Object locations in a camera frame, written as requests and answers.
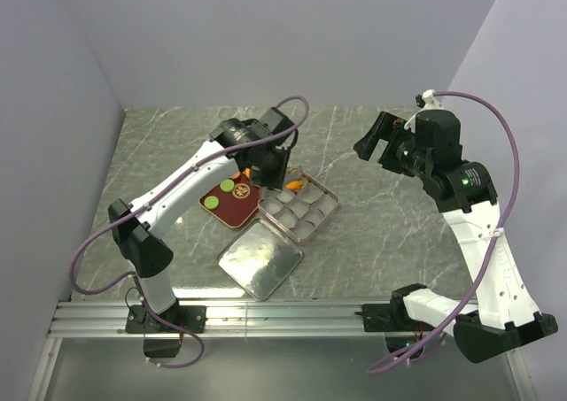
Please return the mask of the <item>orange fish cookie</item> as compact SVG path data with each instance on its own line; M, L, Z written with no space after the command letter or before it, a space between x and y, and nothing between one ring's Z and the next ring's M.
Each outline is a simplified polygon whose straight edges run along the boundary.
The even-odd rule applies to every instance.
M292 192L299 192L306 185L307 185L307 180L301 179L301 180L289 181L288 183L285 184L284 187Z

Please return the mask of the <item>grey metal tongs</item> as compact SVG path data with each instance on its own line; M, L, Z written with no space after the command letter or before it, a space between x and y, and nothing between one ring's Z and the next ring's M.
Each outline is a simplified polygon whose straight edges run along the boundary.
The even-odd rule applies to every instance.
M296 167L288 167L283 180L281 183L276 184L274 187L269 187L269 190L275 190L275 191L283 191L284 189L286 189L284 186L286 183L288 183L289 181L295 181L295 180L301 180L301 179L305 179L307 180L307 177L305 176L303 169L300 166L296 166Z

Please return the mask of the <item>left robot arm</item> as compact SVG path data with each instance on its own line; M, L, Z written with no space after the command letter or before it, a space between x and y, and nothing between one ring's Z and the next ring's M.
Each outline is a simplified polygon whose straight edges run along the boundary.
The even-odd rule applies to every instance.
M174 253L163 241L166 232L186 210L209 190L246 168L254 184L269 189L283 186L291 150L283 137L226 153L232 146L255 142L281 133L293 122L271 108L260 119L223 121L211 132L197 152L162 183L130 203L117 199L108 207L115 222L139 209L135 218L112 230L122 257L129 261L143 296L150 306L146 319L159 332L181 323L181 313L170 277Z

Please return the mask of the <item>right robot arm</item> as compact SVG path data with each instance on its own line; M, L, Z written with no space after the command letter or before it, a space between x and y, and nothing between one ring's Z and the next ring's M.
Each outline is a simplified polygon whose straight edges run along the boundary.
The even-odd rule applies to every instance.
M409 120L380 112L353 149L369 160L384 140L383 169L420 179L457 240L477 301L457 302L415 283L392 292L387 323L438 328L478 364L555 334L558 323L525 287L504 235L509 211L501 210L486 167L462 159L460 134L461 122L448 110L422 109Z

